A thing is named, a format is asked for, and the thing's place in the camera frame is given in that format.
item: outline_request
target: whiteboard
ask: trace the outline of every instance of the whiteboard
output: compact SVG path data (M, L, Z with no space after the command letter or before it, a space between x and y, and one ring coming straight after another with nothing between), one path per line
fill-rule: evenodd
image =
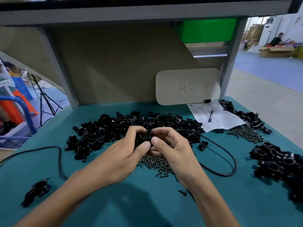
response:
M216 68L165 70L156 75L156 99L161 105L203 103L218 99L221 72Z

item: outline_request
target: white standing air conditioner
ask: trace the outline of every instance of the white standing air conditioner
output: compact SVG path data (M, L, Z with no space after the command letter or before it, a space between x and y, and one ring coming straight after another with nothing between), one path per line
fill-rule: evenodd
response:
M277 30L282 20L282 15L269 17L266 22L265 26L259 41L259 45L263 46L267 43L270 43L272 39L275 38L277 34Z

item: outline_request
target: orange object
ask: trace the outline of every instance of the orange object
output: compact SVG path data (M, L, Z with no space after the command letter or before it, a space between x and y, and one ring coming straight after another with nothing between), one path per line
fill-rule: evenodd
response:
M16 89L13 92L13 94L14 94L14 96L19 96L24 100L30 113L33 113L36 115L39 114L35 110L35 108L33 108L33 106L30 104L30 102L25 98L25 96L20 93L20 91L18 91ZM17 125L21 124L24 121L23 115L19 112L19 109L17 108L16 104L13 101L9 101L9 100L0 101L0 106L7 113L10 120L13 121L14 123L16 123Z

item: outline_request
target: person's left hand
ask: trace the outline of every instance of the person's left hand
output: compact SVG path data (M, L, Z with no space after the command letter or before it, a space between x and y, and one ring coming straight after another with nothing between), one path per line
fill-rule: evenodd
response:
M146 132L146 129L142 126L130 126L123 139L115 142L98 158L69 178L72 187L80 190L81 195L89 195L101 187L126 179L151 146L150 142L145 141L134 150L138 132Z

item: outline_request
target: person in black shirt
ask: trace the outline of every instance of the person in black shirt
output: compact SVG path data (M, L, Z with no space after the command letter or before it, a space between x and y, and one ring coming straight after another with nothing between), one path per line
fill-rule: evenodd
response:
M284 33L279 33L279 35L272 39L272 41L269 43L269 45L271 45L272 47L279 45L279 44L283 44L286 41L288 41L289 39L287 39L286 41L282 41L281 38L283 37Z

